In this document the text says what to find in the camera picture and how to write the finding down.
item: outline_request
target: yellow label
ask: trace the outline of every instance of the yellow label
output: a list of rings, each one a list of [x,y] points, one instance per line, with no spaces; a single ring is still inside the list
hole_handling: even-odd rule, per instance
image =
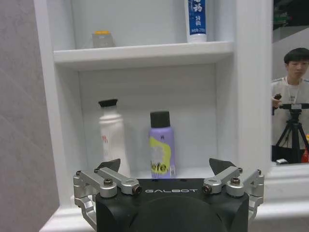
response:
[[[171,149],[168,144],[150,137],[151,171],[156,174],[166,174],[169,171]]]
[[[95,35],[109,35],[110,32],[108,30],[97,30],[95,31]]]

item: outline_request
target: silver metal linkage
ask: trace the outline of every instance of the silver metal linkage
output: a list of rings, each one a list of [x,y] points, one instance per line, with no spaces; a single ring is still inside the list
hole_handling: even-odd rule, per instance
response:
[[[106,167],[99,169],[98,174],[103,178],[112,179],[124,194],[135,195],[141,192],[141,186],[137,179],[128,178]]]
[[[205,194],[220,193],[226,186],[226,192],[231,197],[241,197],[246,192],[249,195],[249,223],[256,217],[257,208],[264,202],[264,180],[260,170],[248,170],[229,167],[214,177],[204,179]]]
[[[90,171],[78,171],[73,177],[74,203],[82,209],[85,220],[94,230],[97,230],[97,217],[93,203],[88,198],[100,193],[101,197],[109,198],[117,194],[117,185],[112,181],[106,182],[99,175]]]
[[[219,193],[230,178],[237,176],[239,176],[239,169],[237,167],[229,167],[214,177],[204,179],[203,191],[207,194]]]

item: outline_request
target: man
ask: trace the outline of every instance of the man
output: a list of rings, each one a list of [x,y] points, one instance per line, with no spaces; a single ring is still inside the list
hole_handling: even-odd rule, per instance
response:
[[[309,81],[302,77],[309,66],[309,50],[306,48],[296,48],[287,53],[284,57],[287,76],[274,80],[271,84],[272,106],[278,108],[281,103],[309,103]],[[280,100],[274,99],[276,94],[281,94]],[[294,163],[292,157],[292,133],[284,138],[280,148],[274,145],[279,140],[286,121],[291,118],[289,110],[277,109],[272,117],[272,161],[286,159],[289,163]],[[305,134],[309,133],[309,109],[302,110],[299,121],[303,125]],[[304,152],[304,143],[299,136],[301,154]]]

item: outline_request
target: tripod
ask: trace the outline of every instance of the tripod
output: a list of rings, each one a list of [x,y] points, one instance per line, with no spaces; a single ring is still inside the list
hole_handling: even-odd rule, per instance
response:
[[[301,156],[300,148],[299,148],[299,134],[301,135],[304,144],[309,151],[309,144],[306,139],[302,124],[299,122],[299,116],[301,115],[301,109],[290,109],[291,119],[286,121],[285,129],[280,136],[276,147],[279,147],[280,143],[282,142],[283,138],[285,137],[286,133],[289,136],[290,132],[292,131],[292,157],[294,163],[301,163]]]

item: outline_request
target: purple spray can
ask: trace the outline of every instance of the purple spray can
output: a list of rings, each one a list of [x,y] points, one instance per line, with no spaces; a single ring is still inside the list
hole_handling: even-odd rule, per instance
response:
[[[174,178],[174,131],[170,127],[169,111],[150,113],[151,174],[154,179]]]

